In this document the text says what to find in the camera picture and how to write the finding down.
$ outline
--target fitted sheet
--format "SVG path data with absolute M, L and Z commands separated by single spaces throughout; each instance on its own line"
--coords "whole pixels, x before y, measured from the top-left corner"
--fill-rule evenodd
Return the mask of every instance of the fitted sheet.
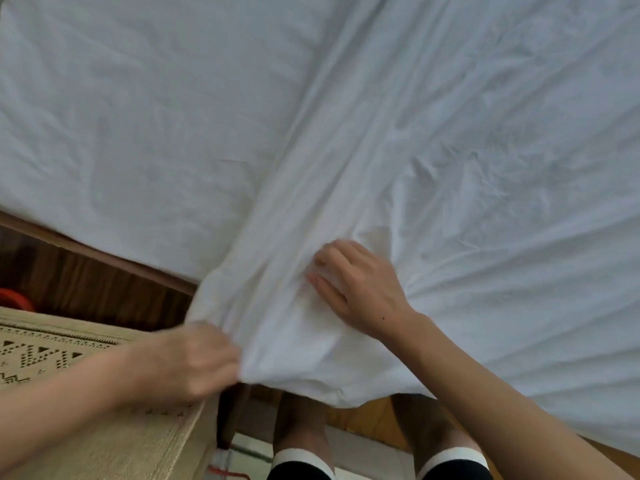
M 637 0 L 7 0 L 0 205 L 203 280 L 188 319 L 247 382 L 428 394 L 304 284 L 357 239 L 476 360 L 640 455 L 639 22 Z

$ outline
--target hand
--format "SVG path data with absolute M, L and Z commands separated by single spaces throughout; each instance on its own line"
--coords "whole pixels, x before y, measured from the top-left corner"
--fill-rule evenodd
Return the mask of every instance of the hand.
M 206 322 L 156 332 L 107 354 L 126 381 L 121 403 L 190 403 L 238 382 L 240 350 Z
M 394 267 L 355 241 L 325 244 L 315 257 L 340 281 L 341 291 L 317 273 L 307 280 L 347 325 L 384 341 L 416 315 Z

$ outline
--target red object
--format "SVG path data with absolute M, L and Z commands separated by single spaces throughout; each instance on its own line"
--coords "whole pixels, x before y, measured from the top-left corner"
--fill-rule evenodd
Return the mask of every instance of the red object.
M 14 308 L 16 310 L 24 310 L 26 312 L 36 311 L 27 298 L 23 297 L 20 293 L 7 288 L 0 288 L 0 306 Z
M 236 478 L 244 478 L 245 480 L 251 480 L 251 477 L 246 473 L 236 473 L 236 472 L 229 472 L 228 470 L 220 470 L 219 468 L 215 468 L 213 465 L 209 465 L 209 471 L 217 475 L 222 475 L 223 478 L 236 477 Z

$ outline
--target black shorts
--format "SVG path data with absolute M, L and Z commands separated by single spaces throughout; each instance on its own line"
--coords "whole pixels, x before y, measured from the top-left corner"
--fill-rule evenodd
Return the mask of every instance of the black shorts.
M 324 461 L 308 451 L 284 450 L 278 453 L 267 480 L 297 478 L 335 480 L 335 475 Z M 484 457 L 469 448 L 452 448 L 438 453 L 425 464 L 417 476 L 417 480 L 492 480 L 492 478 Z

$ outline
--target wooden furniture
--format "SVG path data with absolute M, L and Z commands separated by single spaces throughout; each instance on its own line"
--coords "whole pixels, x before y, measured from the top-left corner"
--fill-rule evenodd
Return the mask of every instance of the wooden furniture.
M 145 334 L 0 308 L 0 394 Z M 216 444 L 217 411 L 218 397 L 190 406 L 116 411 L 37 455 L 6 478 L 201 479 Z

